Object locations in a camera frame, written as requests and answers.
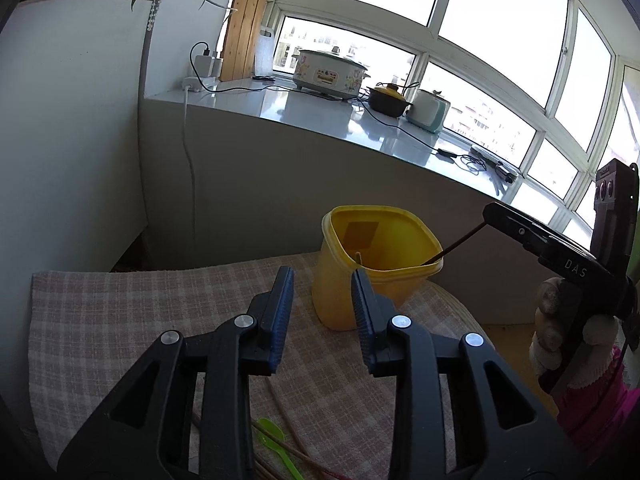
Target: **yellow pot lid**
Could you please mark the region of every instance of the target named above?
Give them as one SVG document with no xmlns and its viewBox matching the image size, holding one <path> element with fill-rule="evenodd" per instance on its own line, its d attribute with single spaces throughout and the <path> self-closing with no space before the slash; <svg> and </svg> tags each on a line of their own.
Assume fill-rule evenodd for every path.
<svg viewBox="0 0 640 480">
<path fill-rule="evenodd" d="M 404 96 L 400 92 L 398 92 L 398 86 L 394 84 L 387 83 L 386 86 L 375 86 L 371 89 L 377 92 L 382 92 L 383 94 L 390 95 L 391 97 L 395 97 L 396 99 L 399 99 L 401 101 L 406 101 Z"/>
</svg>

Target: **chopstick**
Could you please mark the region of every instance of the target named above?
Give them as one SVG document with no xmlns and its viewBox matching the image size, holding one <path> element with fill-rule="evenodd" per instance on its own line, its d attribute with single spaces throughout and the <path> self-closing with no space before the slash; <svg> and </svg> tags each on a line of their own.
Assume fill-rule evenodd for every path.
<svg viewBox="0 0 640 480">
<path fill-rule="evenodd" d="M 199 431 L 200 425 L 202 423 L 202 417 L 198 413 L 196 413 L 195 410 L 191 410 L 191 421 Z M 265 480 L 287 480 L 275 469 L 273 469 L 265 459 L 263 459 L 260 455 L 258 455 L 255 452 L 254 452 L 254 459 L 255 459 L 256 472 L 260 476 L 262 476 Z"/>
<path fill-rule="evenodd" d="M 267 384 L 267 389 L 271 394 L 271 398 L 273 399 L 273 402 L 275 403 L 276 408 L 280 412 L 280 416 L 284 420 L 284 423 L 287 429 L 289 430 L 289 433 L 291 434 L 293 441 L 300 448 L 300 451 L 302 451 L 307 456 L 311 456 L 311 453 L 309 453 L 308 450 L 306 450 L 305 444 L 302 442 L 302 440 L 296 433 L 296 429 L 293 426 L 293 422 L 289 418 L 289 414 L 287 413 L 287 410 L 284 409 L 284 405 L 280 402 L 280 399 L 276 394 L 276 390 L 274 389 L 273 384 L 271 384 L 271 381 L 269 380 L 268 377 L 264 378 L 264 382 Z M 322 472 L 319 472 L 316 469 L 313 469 L 313 475 L 316 478 L 316 480 L 324 480 L 326 478 L 324 474 L 322 474 Z"/>
<path fill-rule="evenodd" d="M 271 467 L 265 459 L 263 459 L 260 455 L 258 455 L 255 452 L 254 452 L 254 458 L 255 458 L 256 468 L 260 466 L 260 468 L 265 469 L 267 473 L 272 477 L 274 477 L 276 480 L 287 480 L 278 471 L 276 471 L 273 467 Z"/>
<path fill-rule="evenodd" d="M 272 469 L 269 464 L 267 464 L 263 459 L 261 459 L 257 454 L 254 455 L 255 458 L 255 470 L 258 474 L 260 474 L 266 480 L 287 480 L 278 473 L 276 470 Z"/>
<path fill-rule="evenodd" d="M 195 412 L 195 410 L 191 410 L 191 421 L 192 421 L 193 425 L 196 428 L 198 428 L 198 430 L 200 430 L 200 425 L 202 423 L 202 418 L 201 418 L 201 416 L 199 414 L 197 414 Z M 277 437 L 273 436 L 271 433 L 269 433 L 267 430 L 265 430 L 262 426 L 260 426 L 260 424 L 258 424 L 254 419 L 251 420 L 251 425 L 256 430 L 258 430 L 261 433 L 263 433 L 266 436 L 268 436 L 271 440 L 273 440 L 281 448 L 285 449 L 286 451 L 289 451 L 292 455 L 297 456 L 300 460 L 303 460 L 304 462 L 309 464 L 311 467 L 317 469 L 318 471 L 321 471 L 321 472 L 323 472 L 323 473 L 325 473 L 325 474 L 327 474 L 327 475 L 329 475 L 329 476 L 331 476 L 331 477 L 333 477 L 333 478 L 335 478 L 337 480 L 352 480 L 348 476 L 345 476 L 345 475 L 342 475 L 340 473 L 336 473 L 334 471 L 331 471 L 330 469 L 328 469 L 325 466 L 319 464 L 318 462 L 316 462 L 312 458 L 308 457 L 306 454 L 300 453 L 297 449 L 291 447 L 289 444 L 286 444 L 283 441 L 281 441 L 280 439 L 278 439 Z M 263 462 L 263 464 L 259 464 L 259 462 L 256 459 L 256 462 L 258 462 L 257 465 L 259 464 L 261 468 L 264 468 L 264 464 L 266 464 L 266 462 L 263 459 L 260 459 L 260 460 Z M 275 476 L 274 479 L 267 478 L 267 480 L 286 480 L 286 479 L 284 479 L 284 478 L 282 478 L 281 476 L 278 475 L 278 476 Z"/>
<path fill-rule="evenodd" d="M 271 440 L 273 440 L 276 444 L 278 444 L 278 446 L 280 446 L 281 448 L 283 448 L 286 451 L 290 452 L 292 455 L 297 456 L 300 460 L 303 460 L 304 462 L 308 463 L 310 466 L 314 467 L 315 469 L 318 469 L 319 471 L 322 471 L 323 473 L 325 473 L 325 474 L 327 474 L 329 476 L 332 476 L 333 478 L 335 478 L 337 480 L 352 480 L 348 476 L 341 475 L 340 473 L 336 473 L 334 471 L 331 471 L 330 469 L 328 469 L 328 468 L 324 467 L 323 465 L 319 464 L 318 462 L 316 462 L 312 458 L 309 458 L 304 453 L 300 453 L 297 449 L 291 447 L 289 444 L 286 444 L 283 441 L 281 441 L 279 438 L 273 436 L 271 433 L 269 433 L 267 430 L 265 430 L 260 424 L 258 424 L 253 419 L 251 420 L 251 425 L 256 430 L 260 431 L 260 433 L 268 436 Z"/>
</svg>

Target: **charger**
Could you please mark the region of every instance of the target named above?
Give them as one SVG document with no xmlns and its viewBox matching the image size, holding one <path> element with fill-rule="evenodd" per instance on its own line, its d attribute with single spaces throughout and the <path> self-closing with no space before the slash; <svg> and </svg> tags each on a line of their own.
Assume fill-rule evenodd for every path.
<svg viewBox="0 0 640 480">
<path fill-rule="evenodd" d="M 189 77 L 185 77 L 182 80 L 182 89 L 184 90 L 185 88 L 189 88 L 189 91 L 191 92 L 202 92 L 204 90 L 207 90 L 209 88 L 215 88 L 216 85 L 218 84 L 218 78 L 217 77 L 201 77 L 200 79 L 198 79 L 197 76 L 191 75 Z"/>
<path fill-rule="evenodd" d="M 193 66 L 201 78 L 210 77 L 212 75 L 217 55 L 218 53 L 214 51 L 213 56 L 210 56 L 209 49 L 206 48 L 203 54 L 195 57 L 193 60 Z"/>
</svg>

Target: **white window frame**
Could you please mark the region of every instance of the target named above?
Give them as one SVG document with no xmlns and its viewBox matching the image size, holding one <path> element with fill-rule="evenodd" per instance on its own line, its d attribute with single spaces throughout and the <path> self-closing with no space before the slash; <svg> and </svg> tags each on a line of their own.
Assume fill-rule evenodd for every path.
<svg viewBox="0 0 640 480">
<path fill-rule="evenodd" d="M 421 81 L 428 62 L 433 61 L 476 86 L 535 128 L 536 133 L 519 170 L 529 185 L 562 205 L 549 222 L 549 226 L 562 232 L 569 221 L 575 219 L 585 231 L 590 232 L 591 228 L 575 211 L 595 177 L 597 165 L 609 140 L 618 110 L 625 66 L 636 68 L 637 64 L 617 56 L 583 4 L 579 0 L 568 0 L 562 49 L 558 53 L 559 63 L 548 101 L 545 107 L 542 107 L 495 68 L 438 36 L 448 3 L 449 0 L 435 0 L 428 24 L 424 26 L 357 0 L 271 0 L 263 23 L 273 28 L 276 37 L 280 36 L 286 16 L 350 30 L 415 54 L 408 84 Z M 578 10 L 589 20 L 611 55 L 603 106 L 586 151 L 555 118 L 574 52 Z M 407 97 L 412 98 L 412 90 L 408 91 Z M 544 139 L 557 148 L 578 170 L 565 197 L 557 197 L 527 176 Z M 511 186 L 513 190 L 510 190 L 510 194 L 515 194 L 519 187 L 520 184 Z"/>
</svg>

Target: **pink glove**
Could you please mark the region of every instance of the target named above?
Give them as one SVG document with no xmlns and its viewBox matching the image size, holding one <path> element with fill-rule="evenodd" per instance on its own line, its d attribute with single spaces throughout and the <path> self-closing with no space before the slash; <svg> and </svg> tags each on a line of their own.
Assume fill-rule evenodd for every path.
<svg viewBox="0 0 640 480">
<path fill-rule="evenodd" d="M 576 288 L 561 278 L 551 278 L 538 289 L 536 333 L 529 358 L 536 375 L 555 370 L 562 362 L 559 348 L 568 327 L 556 314 L 563 305 L 577 301 Z M 618 322 L 613 316 L 591 317 L 582 330 L 593 346 L 590 357 L 554 402 L 558 424 L 578 449 L 593 462 L 620 429 L 640 398 L 640 389 L 629 391 L 622 379 L 621 352 L 613 346 Z"/>
</svg>

